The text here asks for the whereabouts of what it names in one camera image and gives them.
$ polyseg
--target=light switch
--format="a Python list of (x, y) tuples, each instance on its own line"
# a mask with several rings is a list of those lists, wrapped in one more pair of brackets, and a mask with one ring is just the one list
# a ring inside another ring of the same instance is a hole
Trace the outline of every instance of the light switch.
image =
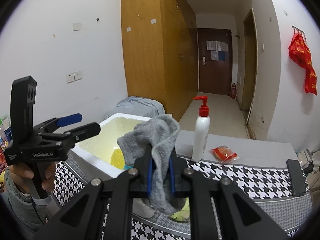
[(74, 72), (75, 80), (82, 79), (82, 71)]
[(73, 73), (70, 73), (66, 76), (66, 80), (67, 80), (67, 83), (71, 83), (73, 81), (75, 81), (75, 75)]
[(74, 24), (73, 24), (73, 30), (74, 30), (74, 31), (79, 31), (79, 30), (81, 30), (81, 23), (74, 23)]

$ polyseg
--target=red snack package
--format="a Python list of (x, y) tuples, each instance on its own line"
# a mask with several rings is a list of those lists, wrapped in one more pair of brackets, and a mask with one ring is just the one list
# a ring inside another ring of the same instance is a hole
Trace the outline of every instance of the red snack package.
[(238, 155), (227, 146), (220, 146), (212, 149), (211, 154), (221, 163), (230, 162), (238, 158)]

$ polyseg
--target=yellow object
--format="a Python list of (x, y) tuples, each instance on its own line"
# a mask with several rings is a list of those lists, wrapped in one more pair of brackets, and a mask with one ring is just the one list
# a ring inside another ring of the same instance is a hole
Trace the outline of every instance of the yellow object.
[(5, 171), (0, 174), (0, 183), (4, 183), (4, 172)]
[(123, 170), (125, 163), (121, 149), (114, 150), (113, 154), (111, 155), (110, 164), (118, 169)]
[(178, 222), (189, 221), (190, 220), (190, 206), (189, 206), (189, 198), (186, 198), (186, 203), (183, 208), (170, 216), (173, 220)]

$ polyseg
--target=electrical outlet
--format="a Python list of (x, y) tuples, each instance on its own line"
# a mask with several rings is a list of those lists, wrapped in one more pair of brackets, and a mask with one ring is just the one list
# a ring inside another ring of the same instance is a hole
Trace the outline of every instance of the electrical outlet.
[(66, 80), (67, 80), (67, 83), (71, 83), (73, 81), (75, 81), (75, 75), (74, 73), (70, 73), (66, 76)]
[(75, 75), (75, 80), (82, 79), (82, 72), (81, 71), (74, 72), (74, 75)]

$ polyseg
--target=yellow sponge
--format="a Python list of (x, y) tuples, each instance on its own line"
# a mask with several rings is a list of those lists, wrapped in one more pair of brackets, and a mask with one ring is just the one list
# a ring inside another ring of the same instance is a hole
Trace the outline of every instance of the yellow sponge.
[(115, 149), (113, 154), (111, 155), (111, 161), (110, 164), (112, 166), (115, 166), (118, 169), (123, 170), (124, 169), (124, 157), (121, 149)]
[(0, 174), (0, 183), (4, 183), (4, 172), (5, 170)]

